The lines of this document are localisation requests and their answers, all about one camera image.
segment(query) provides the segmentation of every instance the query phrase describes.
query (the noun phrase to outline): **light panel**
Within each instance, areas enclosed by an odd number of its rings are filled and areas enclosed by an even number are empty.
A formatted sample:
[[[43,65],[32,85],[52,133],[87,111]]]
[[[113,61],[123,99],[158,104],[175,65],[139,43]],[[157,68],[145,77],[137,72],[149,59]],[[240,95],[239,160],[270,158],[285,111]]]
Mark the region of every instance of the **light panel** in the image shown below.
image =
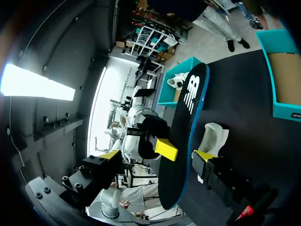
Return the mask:
[[[7,64],[4,68],[0,91],[4,96],[44,97],[69,101],[73,100],[75,93],[75,89],[12,64]]]

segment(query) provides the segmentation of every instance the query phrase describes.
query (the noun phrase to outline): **shoe insole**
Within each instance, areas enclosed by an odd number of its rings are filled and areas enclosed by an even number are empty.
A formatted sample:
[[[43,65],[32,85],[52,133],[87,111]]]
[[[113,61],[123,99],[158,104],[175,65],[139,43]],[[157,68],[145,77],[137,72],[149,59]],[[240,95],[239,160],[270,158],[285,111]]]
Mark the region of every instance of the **shoe insole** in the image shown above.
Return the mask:
[[[175,161],[162,157],[159,167],[159,198],[166,210],[175,206],[186,190],[193,134],[203,109],[208,81],[209,67],[198,64],[187,76],[179,97],[169,133],[169,141],[178,149],[178,155]]]

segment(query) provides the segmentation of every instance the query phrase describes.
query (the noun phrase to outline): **white shoe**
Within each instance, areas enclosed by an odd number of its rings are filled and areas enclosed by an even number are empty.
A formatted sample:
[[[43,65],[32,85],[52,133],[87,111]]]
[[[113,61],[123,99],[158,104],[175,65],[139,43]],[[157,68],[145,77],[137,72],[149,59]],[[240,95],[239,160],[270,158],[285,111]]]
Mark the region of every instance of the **white shoe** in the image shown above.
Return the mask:
[[[174,78],[168,79],[167,83],[177,91],[181,91],[188,74],[189,73],[176,74]]]
[[[205,125],[203,141],[198,148],[199,151],[218,156],[219,150],[225,145],[229,130],[223,129],[214,122]]]
[[[175,76],[180,76],[181,78],[183,78],[184,79],[184,81],[186,80],[186,78],[187,78],[187,76],[188,76],[188,74],[189,74],[189,72],[187,72],[187,73],[180,73],[180,74],[176,74]]]

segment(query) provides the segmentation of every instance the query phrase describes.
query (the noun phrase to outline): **white sneaker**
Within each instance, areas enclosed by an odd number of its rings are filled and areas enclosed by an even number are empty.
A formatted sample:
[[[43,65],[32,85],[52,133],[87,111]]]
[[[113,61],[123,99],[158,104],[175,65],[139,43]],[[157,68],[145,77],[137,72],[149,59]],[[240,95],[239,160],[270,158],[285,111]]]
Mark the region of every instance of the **white sneaker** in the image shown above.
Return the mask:
[[[187,73],[180,73],[180,74],[176,74],[175,76],[180,76],[184,79],[184,81],[186,80],[187,76],[188,76],[189,72]]]
[[[189,73],[176,74],[174,78],[168,79],[167,83],[177,91],[181,91],[188,74]]]

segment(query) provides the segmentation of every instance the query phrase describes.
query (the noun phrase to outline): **black shoe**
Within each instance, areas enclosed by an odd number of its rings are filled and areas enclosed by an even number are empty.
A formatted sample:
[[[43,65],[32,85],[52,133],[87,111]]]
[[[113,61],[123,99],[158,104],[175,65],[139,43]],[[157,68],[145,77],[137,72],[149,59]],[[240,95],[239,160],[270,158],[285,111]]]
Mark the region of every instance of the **black shoe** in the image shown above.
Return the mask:
[[[245,48],[250,48],[249,43],[247,43],[245,40],[241,39],[241,41],[238,42],[239,44],[243,45]]]
[[[227,44],[228,44],[229,51],[233,53],[234,50],[235,50],[235,48],[234,48],[234,41],[233,40],[228,40]]]
[[[251,20],[249,24],[252,28],[256,30],[263,30],[262,24],[257,19]]]

